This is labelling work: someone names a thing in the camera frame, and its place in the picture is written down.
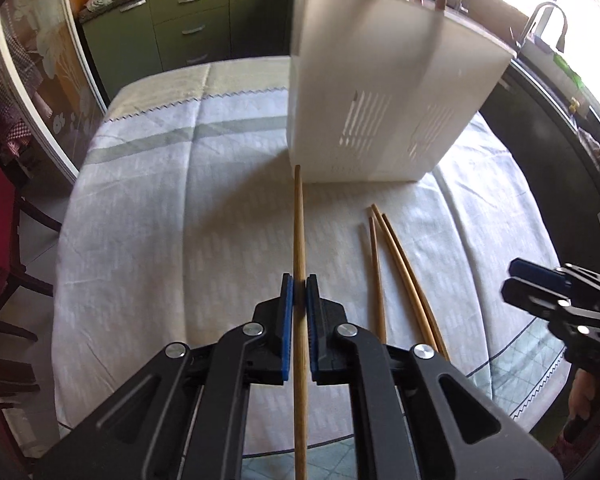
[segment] chair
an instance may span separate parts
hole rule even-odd
[[[45,215],[22,197],[0,168],[0,310],[19,286],[53,296],[53,286],[29,276],[26,267],[20,262],[18,224],[21,211],[54,231],[59,232],[62,227],[60,222]],[[38,340],[33,332],[1,320],[0,332],[32,341]]]
[[[0,359],[0,396],[9,397],[18,392],[36,392],[40,386],[36,384],[33,368],[29,364]],[[2,410],[13,408],[12,402],[0,402],[0,448],[5,450],[8,457],[28,471],[31,459],[24,456],[16,442],[13,433],[4,418]]]

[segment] white plastic box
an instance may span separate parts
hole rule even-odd
[[[294,0],[287,142],[306,182],[418,180],[515,53],[453,11]]]

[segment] white tablecloth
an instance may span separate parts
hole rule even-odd
[[[247,322],[292,270],[288,60],[204,65],[136,82],[112,103],[59,242],[53,364],[59,421],[78,424],[174,340]],[[531,428],[562,388],[562,343],[500,299],[511,259],[557,257],[526,180],[476,115],[416,183],[304,190],[307,271],[372,326],[368,207],[392,220],[452,362]],[[421,341],[381,244],[388,342]],[[254,386],[245,453],[293,447],[292,384]],[[344,386],[310,385],[310,444],[352,431]]]

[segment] kitchen faucet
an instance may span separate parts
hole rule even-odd
[[[531,17],[526,22],[525,28],[522,29],[522,34],[520,34],[520,37],[516,41],[516,45],[518,46],[518,51],[520,51],[520,49],[522,48],[522,45],[525,43],[526,36],[531,31],[531,28],[534,26],[534,22],[535,22],[536,16],[538,15],[538,12],[540,11],[540,9],[542,9],[543,7],[547,7],[547,6],[555,7],[556,9],[560,10],[560,12],[562,13],[562,17],[564,18],[564,20],[562,22],[562,34],[560,35],[560,38],[558,38],[558,41],[555,44],[555,49],[558,52],[561,52],[564,54],[564,37],[567,35],[567,15],[560,8],[560,6],[557,3],[555,3],[553,0],[547,0],[546,2],[542,2],[541,4],[539,4],[536,7],[536,10],[534,10],[534,13],[531,15]]]

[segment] tile floor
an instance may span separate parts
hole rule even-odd
[[[24,195],[49,216],[62,221],[68,205],[70,187],[53,170],[42,173],[24,190]],[[20,253],[27,272],[53,283],[56,276],[58,235],[26,215],[20,219]],[[5,305],[0,319],[22,326],[38,335],[32,343],[14,336],[0,334],[0,357],[31,363],[40,391],[20,394],[18,406],[5,410],[5,415],[24,453],[39,457],[65,433],[56,421],[54,378],[51,366],[51,331],[53,300],[20,288]],[[565,417],[565,397],[560,396],[547,416],[546,424],[538,424],[532,432],[546,446],[551,446]],[[310,480],[350,480],[356,478],[353,438],[333,442],[308,450]],[[294,478],[292,452],[242,461],[244,480],[287,480]]]
[[[70,187],[53,171],[43,173],[26,186],[23,194],[43,212],[64,219]],[[58,234],[25,214],[20,218],[20,259],[32,276],[55,281]],[[39,457],[60,439],[54,404],[51,367],[53,299],[19,288],[0,312],[0,319],[36,333],[36,343],[0,334],[0,357],[30,363],[40,391],[10,397],[17,407],[4,410],[16,440],[28,456]]]

